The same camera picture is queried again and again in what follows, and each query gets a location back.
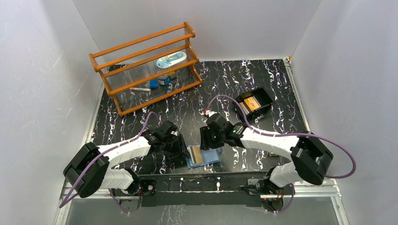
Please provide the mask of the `blue card holder wallet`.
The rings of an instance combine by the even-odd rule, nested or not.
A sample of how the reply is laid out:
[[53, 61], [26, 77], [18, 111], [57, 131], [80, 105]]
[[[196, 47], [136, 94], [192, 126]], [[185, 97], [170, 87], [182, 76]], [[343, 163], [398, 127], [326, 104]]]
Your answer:
[[190, 157], [190, 153], [188, 150], [188, 157], [186, 158], [188, 169], [197, 168], [197, 167], [205, 166], [208, 164], [214, 164], [214, 163], [221, 162], [220, 154], [222, 153], [222, 148], [200, 150], [200, 152], [201, 152], [201, 155], [203, 158], [203, 163], [202, 164], [193, 164], [191, 162], [191, 157]]

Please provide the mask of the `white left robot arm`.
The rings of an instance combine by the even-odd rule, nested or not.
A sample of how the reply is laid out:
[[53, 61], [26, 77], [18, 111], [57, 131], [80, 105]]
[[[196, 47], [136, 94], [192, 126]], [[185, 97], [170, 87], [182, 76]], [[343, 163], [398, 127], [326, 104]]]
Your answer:
[[130, 169], [116, 169], [115, 166], [152, 153], [163, 153], [170, 159], [189, 155], [183, 135], [171, 121], [111, 145], [86, 143], [65, 167], [63, 175], [76, 186], [81, 198], [99, 189], [120, 189], [136, 195], [144, 189], [143, 179]]

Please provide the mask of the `gold black striped card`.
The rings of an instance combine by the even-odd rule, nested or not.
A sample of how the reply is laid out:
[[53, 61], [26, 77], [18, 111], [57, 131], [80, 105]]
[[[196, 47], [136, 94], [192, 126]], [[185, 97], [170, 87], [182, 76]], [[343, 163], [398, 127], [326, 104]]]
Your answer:
[[193, 164], [202, 164], [203, 163], [203, 158], [202, 158], [199, 146], [189, 146], [188, 150], [190, 153], [191, 162]]

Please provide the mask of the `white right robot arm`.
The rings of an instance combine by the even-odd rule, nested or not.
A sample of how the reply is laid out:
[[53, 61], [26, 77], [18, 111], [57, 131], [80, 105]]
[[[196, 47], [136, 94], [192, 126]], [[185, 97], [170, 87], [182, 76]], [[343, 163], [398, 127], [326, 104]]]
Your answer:
[[262, 135], [246, 124], [233, 125], [222, 115], [205, 112], [206, 126], [200, 128], [202, 150], [216, 149], [225, 144], [231, 147], [265, 150], [282, 156], [289, 163], [270, 169], [263, 179], [248, 179], [238, 187], [249, 195], [277, 194], [285, 186], [306, 181], [321, 185], [333, 159], [331, 151], [310, 132], [300, 136], [280, 136], [277, 132]]

